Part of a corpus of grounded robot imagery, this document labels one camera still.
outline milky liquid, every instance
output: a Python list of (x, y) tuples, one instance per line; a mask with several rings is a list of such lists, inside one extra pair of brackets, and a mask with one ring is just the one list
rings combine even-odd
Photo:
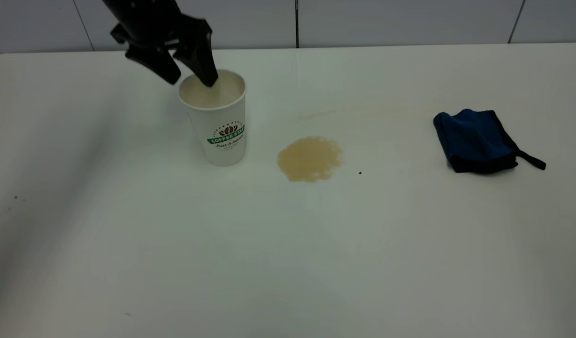
[(191, 77), (180, 88), (180, 98), (196, 108), (218, 108), (236, 102), (244, 93), (244, 81), (227, 70), (219, 70), (219, 78), (212, 87)]

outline cup logo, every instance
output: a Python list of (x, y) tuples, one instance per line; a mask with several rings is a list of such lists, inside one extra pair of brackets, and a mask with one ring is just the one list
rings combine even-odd
[(213, 137), (207, 138), (207, 141), (210, 144), (225, 143), (226, 141), (230, 141), (230, 139), (240, 136), (243, 132), (244, 124), (239, 121), (233, 121), (215, 129)]

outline green label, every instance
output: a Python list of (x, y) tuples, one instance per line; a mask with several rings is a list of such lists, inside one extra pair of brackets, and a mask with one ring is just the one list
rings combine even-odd
[(232, 139), (232, 138), (240, 135), (240, 134), (243, 133), (243, 132), (244, 132), (244, 126), (242, 126), (242, 128), (240, 128), (240, 129), (236, 130), (235, 132), (230, 133), (230, 134), (225, 135), (225, 136), (215, 137), (215, 138), (207, 138), (207, 141), (208, 141), (210, 144), (217, 144), (217, 143), (219, 143), (219, 142), (228, 141), (229, 139)]

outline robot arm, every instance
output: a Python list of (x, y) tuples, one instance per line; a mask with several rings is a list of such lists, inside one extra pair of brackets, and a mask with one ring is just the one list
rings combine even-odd
[[(217, 81), (206, 21), (183, 15), (175, 0), (103, 0), (119, 21), (110, 32), (129, 43), (125, 56), (148, 67), (170, 84), (181, 71), (173, 58), (187, 65), (206, 86)], [(173, 58), (168, 49), (176, 49)]]

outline brown stain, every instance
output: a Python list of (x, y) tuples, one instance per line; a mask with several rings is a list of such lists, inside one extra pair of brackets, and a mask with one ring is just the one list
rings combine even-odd
[(277, 166), (290, 182), (329, 180), (342, 165), (342, 149), (332, 139), (309, 136), (298, 139), (277, 154)]

